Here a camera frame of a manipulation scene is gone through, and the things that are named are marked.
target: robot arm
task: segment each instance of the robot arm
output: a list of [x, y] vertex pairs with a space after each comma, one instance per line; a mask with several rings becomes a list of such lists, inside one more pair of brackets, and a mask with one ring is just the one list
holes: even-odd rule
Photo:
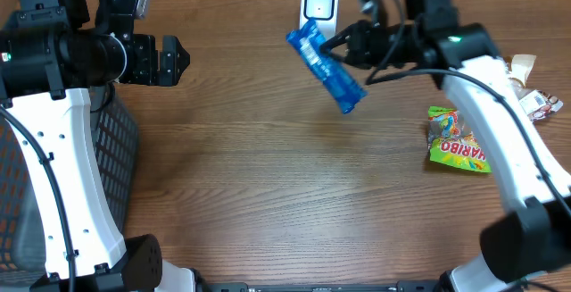
[[117, 230], [97, 167], [107, 155], [95, 156], [89, 128], [88, 88], [176, 86], [190, 63], [177, 38], [165, 37], [158, 53], [153, 36], [134, 34], [149, 3], [99, 0], [95, 28], [81, 30], [86, 0], [21, 0], [0, 31], [0, 104], [20, 122], [12, 128], [45, 233], [46, 275], [30, 290], [194, 291], [194, 274], [163, 261], [153, 235], [124, 239]]
[[[384, 12], [375, 10], [373, 14], [379, 17], [373, 19], [375, 24], [360, 21], [351, 25], [327, 41], [321, 52], [361, 69], [377, 66], [377, 70], [383, 70], [385, 63], [396, 68], [404, 63], [418, 65], [412, 70], [418, 72], [405, 71], [381, 79], [371, 77], [368, 84], [419, 75], [422, 70], [451, 73], [431, 74], [436, 86], [465, 114], [491, 163], [507, 216], [482, 232], [482, 254], [473, 262], [445, 273], [441, 288], [497, 292], [520, 279], [570, 264], [571, 248], [567, 242], [571, 239], [568, 230], [571, 176], [557, 163], [525, 115], [509, 86], [506, 65], [484, 27], [460, 26], [458, 10], [451, 0], [406, 0], [406, 6], [413, 25], [405, 26], [403, 22], [387, 28], [380, 21]], [[332, 53], [334, 47], [345, 43], [345, 56]], [[455, 76], [452, 71], [472, 77], [502, 97], [505, 104], [497, 101], [490, 90]], [[521, 128], [504, 105], [514, 112]], [[529, 137], [537, 159], [530, 153], [524, 134]], [[540, 172], [538, 164], [545, 172]]]

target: white panel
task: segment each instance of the white panel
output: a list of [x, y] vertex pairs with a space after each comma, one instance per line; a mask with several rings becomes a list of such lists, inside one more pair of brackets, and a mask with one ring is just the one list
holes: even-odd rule
[[[571, 177], [555, 160], [525, 115], [509, 85], [504, 61], [482, 56], [462, 64], [464, 67], [459, 72], [481, 80], [506, 98], [532, 139], [559, 193], [563, 197], [569, 196]], [[554, 199], [545, 182], [538, 178], [540, 173], [515, 122], [500, 103], [473, 83], [454, 76], [444, 78], [443, 90], [464, 114], [484, 150], [507, 213], [525, 207], [528, 197], [535, 196], [540, 202]]]
[[156, 292], [195, 292], [194, 273], [162, 260], [161, 284]]
[[[62, 192], [73, 248], [79, 251], [77, 276], [93, 274], [94, 266], [101, 263], [111, 268], [125, 254], [125, 242], [107, 206], [95, 160], [89, 108], [87, 89], [77, 88], [66, 90], [65, 99], [57, 101], [49, 93], [16, 97], [9, 109], [46, 155], [54, 155], [51, 165]], [[46, 270], [67, 279], [70, 274], [54, 194], [36, 152], [24, 145], [20, 132], [14, 133], [26, 158], [42, 217]]]

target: haribo logo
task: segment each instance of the haribo logo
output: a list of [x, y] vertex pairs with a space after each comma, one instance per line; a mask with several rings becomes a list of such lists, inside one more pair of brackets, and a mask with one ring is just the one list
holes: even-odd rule
[[485, 162], [485, 154], [482, 153], [482, 149], [474, 146], [465, 145], [458, 142], [444, 141], [440, 144], [440, 150], [442, 150], [444, 153], [450, 152], [451, 154], [457, 154], [464, 157], [472, 157], [479, 161]]

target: snack wrapper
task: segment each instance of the snack wrapper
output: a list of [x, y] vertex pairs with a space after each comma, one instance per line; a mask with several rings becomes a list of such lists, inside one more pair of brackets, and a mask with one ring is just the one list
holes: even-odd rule
[[492, 172], [482, 148], [462, 114], [454, 109], [432, 106], [428, 110], [430, 161], [466, 171]]
[[319, 52], [326, 42], [315, 20], [309, 20], [301, 29], [287, 35], [289, 42], [305, 61], [315, 77], [320, 80], [336, 100], [343, 114], [350, 113], [367, 95], [343, 66]]
[[535, 55], [518, 54], [509, 63], [509, 81], [516, 93], [519, 104], [531, 121], [543, 120], [563, 107], [563, 101], [541, 90], [526, 88], [527, 79], [534, 68]]

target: wire cable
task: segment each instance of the wire cable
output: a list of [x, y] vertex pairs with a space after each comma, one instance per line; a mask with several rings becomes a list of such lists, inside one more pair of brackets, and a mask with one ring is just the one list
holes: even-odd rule
[[418, 50], [422, 49], [422, 43], [420, 42], [420, 35], [418, 34], [418, 23], [420, 22], [420, 19], [422, 19], [422, 17], [424, 16], [424, 13], [421, 13], [419, 15], [417, 15], [417, 17], [414, 19], [414, 26], [412, 27], [412, 39], [414, 40], [414, 44], [415, 46], [417, 46]]
[[503, 290], [503, 292], [519, 292], [522, 289], [529, 289], [529, 287], [535, 287], [535, 288], [539, 288], [543, 291], [548, 291], [548, 292], [558, 292], [555, 288], [552, 288], [546, 284], [543, 283], [539, 283], [539, 282], [533, 282], [533, 281], [521, 281], [518, 284], [516, 284], [515, 286], [505, 289]]
[[14, 116], [12, 116], [6, 109], [0, 105], [0, 116], [4, 117], [8, 122], [10, 122], [14, 128], [16, 128], [22, 136], [26, 138], [26, 141], [32, 146], [37, 154], [40, 163], [44, 166], [46, 171], [47, 179], [50, 182], [52, 191], [54, 192], [55, 205], [57, 207], [57, 212], [60, 217], [60, 223], [62, 225], [63, 243], [65, 245], [65, 252], [67, 254], [67, 260], [70, 267], [70, 279], [69, 288], [70, 292], [75, 291], [75, 252], [73, 250], [73, 245], [71, 244], [71, 234], [70, 234], [70, 224], [68, 223], [68, 217], [65, 213], [65, 206], [63, 205], [62, 192], [57, 184], [57, 179], [55, 178], [54, 170], [50, 165], [50, 159], [44, 153], [44, 150], [39, 145], [37, 140], [32, 136], [32, 134], [21, 124]]
[[396, 50], [396, 47], [399, 45], [399, 42], [401, 41], [401, 38], [402, 38], [402, 34], [404, 33], [404, 22], [406, 20], [404, 17], [404, 11], [402, 10], [401, 0], [393, 0], [393, 1], [394, 1], [394, 4], [396, 5], [396, 8], [399, 10], [399, 15], [401, 17], [401, 26], [399, 27], [399, 30], [397, 31], [396, 36], [394, 37], [393, 44], [389, 48], [389, 51], [385, 54], [385, 58], [383, 58], [383, 61], [381, 61], [380, 64], [378, 64], [378, 66], [375, 68], [373, 73], [371, 73], [371, 75], [368, 76], [367, 83], [366, 83], [367, 85], [370, 84], [369, 82], [375, 78], [375, 76], [377, 75], [377, 73], [379, 71], [381, 71], [382, 69], [384, 69], [386, 67], [386, 64], [388, 63], [389, 59], [393, 55], [394, 50]]
[[389, 75], [386, 75], [382, 78], [371, 81], [371, 83], [369, 83], [369, 85], [380, 83], [380, 82], [385, 82], [385, 81], [402, 79], [402, 78], [405, 78], [408, 76], [417, 76], [417, 75], [426, 75], [426, 74], [451, 75], [451, 76], [458, 77], [458, 78], [467, 80], [469, 82], [472, 82], [473, 84], [482, 88], [484, 91], [488, 92], [490, 95], [492, 95], [495, 98], [495, 100], [498, 103], [503, 105], [503, 107], [509, 113], [509, 115], [511, 116], [513, 121], [516, 123], [517, 129], [519, 130], [519, 133], [521, 133], [521, 136], [524, 139], [525, 144], [527, 145], [527, 148], [529, 149], [529, 152], [531, 153], [535, 164], [537, 165], [537, 170], [542, 175], [543, 181], [545, 182], [545, 184], [549, 188], [549, 190], [550, 190], [551, 194], [553, 195], [553, 197], [555, 198], [555, 200], [561, 205], [561, 207], [563, 208], [563, 211], [565, 211], [567, 216], [571, 219], [571, 208], [569, 208], [569, 205], [567, 205], [567, 203], [565, 202], [565, 199], [557, 191], [557, 188], [555, 187], [555, 185], [551, 181], [550, 174], [545, 170], [545, 167], [543, 166], [542, 160], [539, 158], [539, 155], [535, 151], [534, 144], [533, 144], [531, 138], [529, 138], [529, 135], [527, 134], [527, 132], [525, 131], [525, 127], [522, 124], [521, 120], [517, 117], [516, 112], [508, 104], [508, 102], [506, 101], [506, 98], [504, 96], [497, 93], [494, 89], [490, 88], [488, 85], [486, 85], [482, 81], [480, 81], [474, 77], [470, 77], [467, 74], [457, 72], [457, 71], [441, 70], [441, 69], [417, 69], [417, 70], [411, 70], [411, 71], [397, 72], [397, 73], [389, 74]]

